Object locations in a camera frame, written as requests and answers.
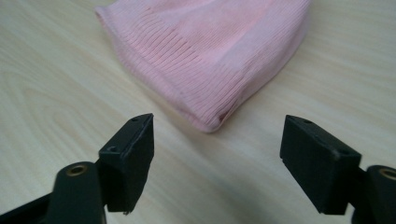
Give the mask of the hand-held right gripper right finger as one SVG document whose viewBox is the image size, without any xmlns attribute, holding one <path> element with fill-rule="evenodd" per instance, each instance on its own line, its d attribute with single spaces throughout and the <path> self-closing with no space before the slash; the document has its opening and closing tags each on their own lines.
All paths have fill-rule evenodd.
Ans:
<svg viewBox="0 0 396 224">
<path fill-rule="evenodd" d="M 287 115 L 280 158 L 311 203 L 325 215 L 343 215 L 361 154 L 316 123 Z"/>
</svg>

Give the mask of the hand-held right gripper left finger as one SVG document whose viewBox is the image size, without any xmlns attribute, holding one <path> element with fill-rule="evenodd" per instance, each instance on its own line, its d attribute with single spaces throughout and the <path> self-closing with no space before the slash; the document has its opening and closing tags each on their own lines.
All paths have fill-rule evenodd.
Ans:
<svg viewBox="0 0 396 224">
<path fill-rule="evenodd" d="M 98 170 L 109 212 L 131 213 L 148 180 L 154 156 L 152 114 L 129 119 L 100 149 Z"/>
</svg>

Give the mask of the pink ribbed knit garment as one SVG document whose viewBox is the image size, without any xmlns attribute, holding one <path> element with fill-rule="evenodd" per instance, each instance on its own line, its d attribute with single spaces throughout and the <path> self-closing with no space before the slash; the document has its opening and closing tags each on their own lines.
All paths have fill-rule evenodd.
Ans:
<svg viewBox="0 0 396 224">
<path fill-rule="evenodd" d="M 120 62 L 202 132 L 270 81 L 304 39 L 311 0 L 115 0 L 95 14 Z"/>
</svg>

